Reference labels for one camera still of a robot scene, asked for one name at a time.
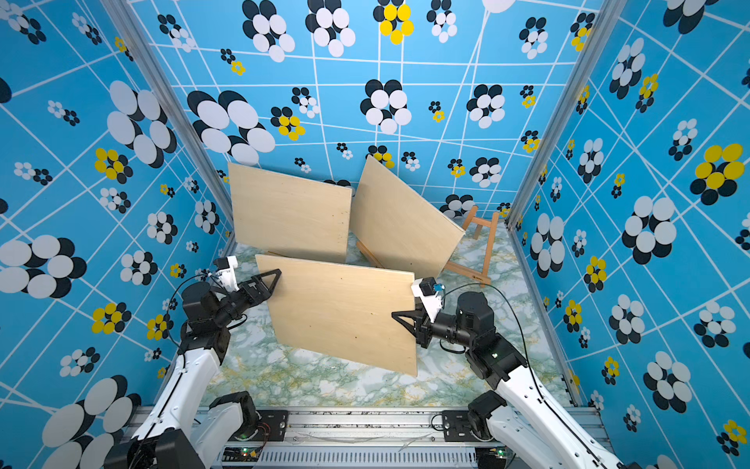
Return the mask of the plywood board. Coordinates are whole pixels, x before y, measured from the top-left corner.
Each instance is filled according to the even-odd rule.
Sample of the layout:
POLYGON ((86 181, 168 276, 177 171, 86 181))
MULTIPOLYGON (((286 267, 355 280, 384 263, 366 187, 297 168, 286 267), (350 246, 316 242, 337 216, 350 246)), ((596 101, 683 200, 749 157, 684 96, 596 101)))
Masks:
POLYGON ((235 163, 229 175, 238 243, 292 258, 346 260, 351 188, 235 163))
POLYGON ((409 272, 258 254, 263 273, 281 271, 267 305, 277 341, 410 376, 417 346, 392 313, 411 311, 409 272))
POLYGON ((465 231, 373 156, 355 190, 350 229, 384 268, 438 277, 465 231))

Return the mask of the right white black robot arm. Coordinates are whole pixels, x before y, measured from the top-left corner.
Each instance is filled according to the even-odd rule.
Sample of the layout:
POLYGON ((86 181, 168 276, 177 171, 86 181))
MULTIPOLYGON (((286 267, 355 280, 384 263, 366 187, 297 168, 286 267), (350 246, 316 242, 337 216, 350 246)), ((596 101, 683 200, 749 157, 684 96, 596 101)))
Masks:
POLYGON ((461 293, 449 315, 441 310, 441 293, 416 290, 415 308, 393 312, 392 319, 423 348, 434 339, 464 348, 470 368, 489 386, 468 407, 476 439, 498 441, 530 468, 628 466, 570 415, 537 378, 525 352, 497 331, 484 293, 461 293))

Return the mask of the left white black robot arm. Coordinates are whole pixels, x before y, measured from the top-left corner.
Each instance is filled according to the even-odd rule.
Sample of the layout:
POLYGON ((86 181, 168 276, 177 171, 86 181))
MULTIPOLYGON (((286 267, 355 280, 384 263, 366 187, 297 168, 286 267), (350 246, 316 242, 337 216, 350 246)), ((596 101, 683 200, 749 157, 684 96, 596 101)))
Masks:
POLYGON ((109 451, 105 468, 210 468, 232 437, 258 428, 258 412, 246 391, 215 399, 199 425, 195 416, 224 363, 230 327, 271 299, 282 271, 273 269, 241 283, 233 267, 219 275, 220 283, 200 281, 182 292, 187 321, 172 375, 130 440, 109 451))

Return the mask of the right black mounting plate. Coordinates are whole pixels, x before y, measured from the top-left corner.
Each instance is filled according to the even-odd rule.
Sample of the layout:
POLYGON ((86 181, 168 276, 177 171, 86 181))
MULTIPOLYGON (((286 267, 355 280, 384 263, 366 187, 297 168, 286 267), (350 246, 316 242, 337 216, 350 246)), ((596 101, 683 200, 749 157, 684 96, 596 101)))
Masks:
POLYGON ((472 410, 444 410, 441 413, 443 437, 449 443, 480 443, 486 439, 480 416, 472 410))

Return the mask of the black mounting plate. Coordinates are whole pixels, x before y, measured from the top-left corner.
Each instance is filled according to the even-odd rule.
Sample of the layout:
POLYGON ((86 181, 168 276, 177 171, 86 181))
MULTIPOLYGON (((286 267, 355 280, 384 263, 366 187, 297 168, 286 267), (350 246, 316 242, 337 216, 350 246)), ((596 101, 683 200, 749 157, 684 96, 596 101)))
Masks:
POLYGON ((441 413, 443 437, 449 443, 480 443, 486 439, 480 416, 472 410, 444 410, 441 413))
POLYGON ((282 442, 289 420, 288 410, 257 410, 256 425, 237 431, 231 442, 282 442))

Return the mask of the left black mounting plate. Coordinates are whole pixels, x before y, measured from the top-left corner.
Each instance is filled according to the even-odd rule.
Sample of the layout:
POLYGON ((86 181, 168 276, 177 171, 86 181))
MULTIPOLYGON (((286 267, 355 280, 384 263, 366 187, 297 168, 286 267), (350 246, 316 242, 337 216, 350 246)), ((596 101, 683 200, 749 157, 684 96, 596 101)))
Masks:
POLYGON ((256 425, 237 431, 231 442, 282 442, 289 420, 288 410, 257 410, 256 425))

